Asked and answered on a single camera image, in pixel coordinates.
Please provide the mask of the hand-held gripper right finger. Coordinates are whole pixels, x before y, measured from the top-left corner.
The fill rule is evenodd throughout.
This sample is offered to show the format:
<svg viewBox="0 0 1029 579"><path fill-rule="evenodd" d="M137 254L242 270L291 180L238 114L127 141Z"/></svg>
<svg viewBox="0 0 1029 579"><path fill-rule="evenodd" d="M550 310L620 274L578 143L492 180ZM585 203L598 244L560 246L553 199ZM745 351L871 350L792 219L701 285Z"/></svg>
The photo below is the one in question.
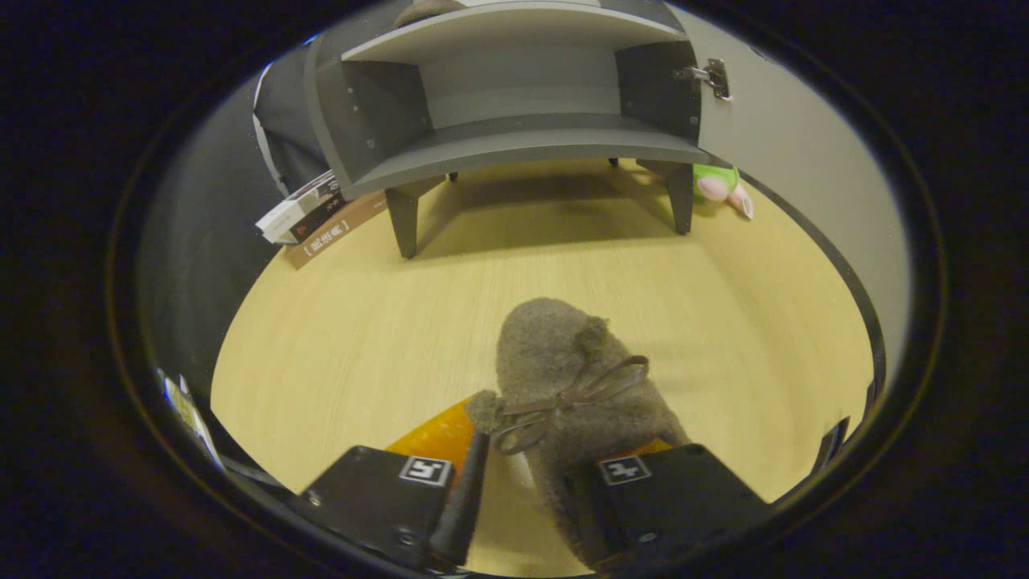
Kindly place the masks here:
<svg viewBox="0 0 1029 579"><path fill-rule="evenodd" d="M671 565L769 515L769 504L699 444L580 464L563 487L577 549L598 574Z"/></svg>

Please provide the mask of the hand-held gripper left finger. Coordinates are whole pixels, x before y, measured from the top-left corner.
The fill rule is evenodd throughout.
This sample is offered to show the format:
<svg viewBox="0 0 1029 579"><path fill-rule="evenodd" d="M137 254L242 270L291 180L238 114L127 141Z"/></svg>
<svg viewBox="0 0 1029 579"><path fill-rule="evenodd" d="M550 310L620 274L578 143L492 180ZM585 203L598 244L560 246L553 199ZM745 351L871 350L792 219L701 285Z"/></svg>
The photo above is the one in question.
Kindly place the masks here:
<svg viewBox="0 0 1029 579"><path fill-rule="evenodd" d="M412 568L465 564L490 437L465 402L389 447L355 445L299 494L299 513L376 556Z"/></svg>

